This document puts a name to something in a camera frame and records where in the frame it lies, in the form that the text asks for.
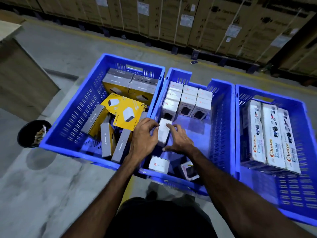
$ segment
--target hand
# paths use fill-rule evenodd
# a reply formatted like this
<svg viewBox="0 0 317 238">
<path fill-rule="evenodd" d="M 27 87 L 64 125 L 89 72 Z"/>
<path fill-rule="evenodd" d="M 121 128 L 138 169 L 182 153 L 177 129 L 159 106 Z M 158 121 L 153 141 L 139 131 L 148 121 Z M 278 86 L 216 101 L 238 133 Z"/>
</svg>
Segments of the hand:
<svg viewBox="0 0 317 238">
<path fill-rule="evenodd" d="M 194 147 L 194 143 L 190 138 L 188 138 L 186 131 L 182 129 L 179 124 L 171 125 L 168 123 L 166 126 L 171 130 L 173 145 L 165 146 L 163 151 L 173 151 L 178 154 L 187 154 L 190 148 Z"/>
<path fill-rule="evenodd" d="M 159 124 L 153 119 L 141 119 L 133 131 L 129 155 L 137 164 L 152 153 L 154 147 L 159 141 Z"/>
</svg>

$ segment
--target blue plastic crate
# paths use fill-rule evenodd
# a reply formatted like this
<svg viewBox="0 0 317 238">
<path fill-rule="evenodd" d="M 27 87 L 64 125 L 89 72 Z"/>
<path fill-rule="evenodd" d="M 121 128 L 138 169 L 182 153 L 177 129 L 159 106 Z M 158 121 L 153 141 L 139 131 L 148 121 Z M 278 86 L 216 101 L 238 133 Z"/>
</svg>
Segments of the blue plastic crate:
<svg viewBox="0 0 317 238">
<path fill-rule="evenodd" d="M 301 175 L 271 176 L 240 166 L 240 107 L 253 99 L 288 110 Z M 305 103 L 236 85 L 236 171 L 248 185 L 292 220 L 317 226 L 317 146 Z"/>
<path fill-rule="evenodd" d="M 106 168 L 114 170 L 119 168 L 120 164 L 102 158 L 100 141 L 80 132 L 96 105 L 108 96 L 102 85 L 102 79 L 110 68 L 158 79 L 148 111 L 148 117 L 151 116 L 163 86 L 165 68 L 116 55 L 103 54 L 46 134 L 40 148 L 85 159 Z"/>
<path fill-rule="evenodd" d="M 189 82 L 191 75 L 191 72 L 177 68 L 169 69 L 151 118 L 157 122 L 160 121 L 161 109 L 170 81 L 212 91 L 214 95 L 212 100 L 212 117 L 207 115 L 207 117 L 201 121 L 177 114 L 173 123 L 180 124 L 186 130 L 187 135 L 192 139 L 195 146 L 218 166 L 218 168 L 234 176 L 236 171 L 234 85 L 225 81 L 212 79 L 208 86 L 204 86 Z M 172 145 L 171 133 L 167 145 Z M 140 173 L 149 175 L 156 181 L 160 179 L 161 183 L 167 184 L 168 186 L 176 187 L 181 190 L 190 189 L 201 195 L 207 195 L 204 186 L 189 182 L 181 177 L 178 167 L 180 164 L 186 162 L 183 155 L 162 152 L 162 148 L 158 146 L 154 149 L 152 154 L 170 160 L 168 174 L 148 170 L 147 167 L 150 157 L 141 164 Z"/>
</svg>

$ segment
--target black trash bin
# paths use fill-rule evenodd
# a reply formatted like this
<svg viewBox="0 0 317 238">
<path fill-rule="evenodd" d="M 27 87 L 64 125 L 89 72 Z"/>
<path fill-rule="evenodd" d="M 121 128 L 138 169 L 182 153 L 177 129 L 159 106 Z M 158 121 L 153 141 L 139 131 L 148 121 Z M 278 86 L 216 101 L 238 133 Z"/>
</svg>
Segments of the black trash bin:
<svg viewBox="0 0 317 238">
<path fill-rule="evenodd" d="M 46 127 L 46 132 L 48 132 L 48 130 L 52 127 L 52 125 L 46 120 L 34 120 L 24 125 L 18 133 L 18 144 L 24 148 L 38 147 L 38 144 L 33 144 L 34 136 L 43 128 L 43 125 Z"/>
</svg>

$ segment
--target crate handle hole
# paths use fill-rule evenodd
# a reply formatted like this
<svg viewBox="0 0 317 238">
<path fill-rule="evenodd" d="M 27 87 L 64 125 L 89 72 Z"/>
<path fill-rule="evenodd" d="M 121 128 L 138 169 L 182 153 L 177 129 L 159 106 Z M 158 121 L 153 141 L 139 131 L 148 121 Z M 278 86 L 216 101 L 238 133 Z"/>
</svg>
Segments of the crate handle hole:
<svg viewBox="0 0 317 238">
<path fill-rule="evenodd" d="M 135 72 L 143 73 L 143 68 L 138 68 L 135 66 L 126 65 L 126 68 Z"/>
<path fill-rule="evenodd" d="M 272 98 L 267 98 L 267 97 L 263 97 L 260 95 L 253 96 L 252 100 L 259 101 L 262 103 L 268 103 L 268 104 L 271 104 L 274 101 L 274 99 L 272 99 Z"/>
</svg>

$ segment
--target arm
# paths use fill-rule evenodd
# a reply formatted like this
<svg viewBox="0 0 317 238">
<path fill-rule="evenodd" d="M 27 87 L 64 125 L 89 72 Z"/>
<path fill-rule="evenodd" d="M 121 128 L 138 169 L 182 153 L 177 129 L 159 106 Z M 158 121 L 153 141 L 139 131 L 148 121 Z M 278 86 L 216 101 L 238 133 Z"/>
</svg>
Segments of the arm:
<svg viewBox="0 0 317 238">
<path fill-rule="evenodd" d="M 314 237 L 263 199 L 252 189 L 210 162 L 188 138 L 180 125 L 167 124 L 173 145 L 163 150 L 188 156 L 203 180 L 220 215 L 235 237 Z"/>
<path fill-rule="evenodd" d="M 158 126 L 158 123 L 149 118 L 142 119 L 137 124 L 133 132 L 130 152 L 125 157 L 123 164 L 62 238 L 104 237 L 119 208 L 133 171 L 153 151 L 159 140 L 158 128 L 153 131 L 153 136 L 150 135 L 150 130 Z"/>
</svg>

